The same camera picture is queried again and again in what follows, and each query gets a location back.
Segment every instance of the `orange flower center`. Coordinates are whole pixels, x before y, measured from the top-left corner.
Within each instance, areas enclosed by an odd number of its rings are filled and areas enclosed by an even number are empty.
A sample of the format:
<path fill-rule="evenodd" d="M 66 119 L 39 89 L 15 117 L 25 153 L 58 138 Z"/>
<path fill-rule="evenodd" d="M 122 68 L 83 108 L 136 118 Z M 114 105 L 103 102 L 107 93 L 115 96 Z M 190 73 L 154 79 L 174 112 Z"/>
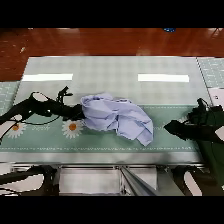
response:
<path fill-rule="evenodd" d="M 19 129 L 19 125 L 18 125 L 18 124 L 14 125 L 14 126 L 12 127 L 12 130 L 13 130 L 13 131 L 18 131 L 18 129 Z"/>
<path fill-rule="evenodd" d="M 69 129 L 70 129 L 71 131 L 74 131 L 74 130 L 76 129 L 76 124 L 74 124 L 74 123 L 70 124 L 70 125 L 69 125 Z"/>

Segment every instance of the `crumpled blue cloth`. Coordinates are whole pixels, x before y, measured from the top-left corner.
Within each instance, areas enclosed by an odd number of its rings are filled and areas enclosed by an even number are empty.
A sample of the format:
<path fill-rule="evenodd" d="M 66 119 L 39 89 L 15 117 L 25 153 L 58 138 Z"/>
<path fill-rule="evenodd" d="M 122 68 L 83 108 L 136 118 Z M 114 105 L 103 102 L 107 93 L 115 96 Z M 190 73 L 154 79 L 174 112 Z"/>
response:
<path fill-rule="evenodd" d="M 152 142 L 152 120 L 130 100 L 113 100 L 109 93 L 103 93 L 82 97 L 81 104 L 86 127 L 97 131 L 115 129 L 118 136 L 137 138 L 144 146 Z"/>

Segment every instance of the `table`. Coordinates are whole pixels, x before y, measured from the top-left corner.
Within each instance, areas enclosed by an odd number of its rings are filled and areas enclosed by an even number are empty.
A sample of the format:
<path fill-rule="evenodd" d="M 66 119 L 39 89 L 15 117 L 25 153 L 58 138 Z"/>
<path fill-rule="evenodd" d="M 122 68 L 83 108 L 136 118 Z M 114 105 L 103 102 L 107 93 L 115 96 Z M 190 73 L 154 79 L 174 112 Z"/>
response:
<path fill-rule="evenodd" d="M 167 164 L 201 162 L 197 145 L 170 135 L 163 126 L 171 119 L 186 119 L 199 97 L 210 103 L 198 61 L 195 57 L 153 56 L 65 56 L 31 57 L 24 71 L 27 75 L 72 74 L 71 80 L 21 81 L 14 103 L 33 91 L 55 99 L 66 85 L 73 97 L 68 105 L 79 103 L 89 94 L 107 91 L 114 97 L 129 98 L 141 106 L 154 123 L 154 141 L 143 147 L 136 141 L 117 137 L 114 132 L 82 131 L 79 138 L 63 135 L 62 120 L 45 127 L 27 125 L 16 139 L 6 136 L 1 145 L 1 161 L 59 162 L 79 164 Z M 189 82 L 139 82 L 138 74 L 189 76 Z M 33 116 L 30 122 L 49 118 Z"/>

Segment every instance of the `light blue shirt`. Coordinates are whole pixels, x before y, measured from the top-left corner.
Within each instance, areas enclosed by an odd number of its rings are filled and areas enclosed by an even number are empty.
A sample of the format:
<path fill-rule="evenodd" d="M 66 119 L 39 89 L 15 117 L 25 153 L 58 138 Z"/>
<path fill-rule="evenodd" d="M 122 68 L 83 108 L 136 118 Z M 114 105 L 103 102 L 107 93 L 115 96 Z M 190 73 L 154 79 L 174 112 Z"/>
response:
<path fill-rule="evenodd" d="M 128 99 L 113 100 L 109 93 L 81 98 L 84 125 L 97 131 L 116 130 L 118 136 L 138 139 L 144 146 L 153 140 L 153 123 Z"/>

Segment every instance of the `wooden floor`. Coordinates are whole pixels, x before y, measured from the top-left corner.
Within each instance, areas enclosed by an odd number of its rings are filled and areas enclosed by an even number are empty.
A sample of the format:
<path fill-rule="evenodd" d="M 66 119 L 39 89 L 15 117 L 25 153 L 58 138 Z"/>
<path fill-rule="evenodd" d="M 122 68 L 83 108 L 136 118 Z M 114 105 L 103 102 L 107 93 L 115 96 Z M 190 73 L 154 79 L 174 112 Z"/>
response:
<path fill-rule="evenodd" d="M 224 29 L 0 29 L 0 81 L 20 80 L 30 56 L 65 55 L 224 57 Z"/>

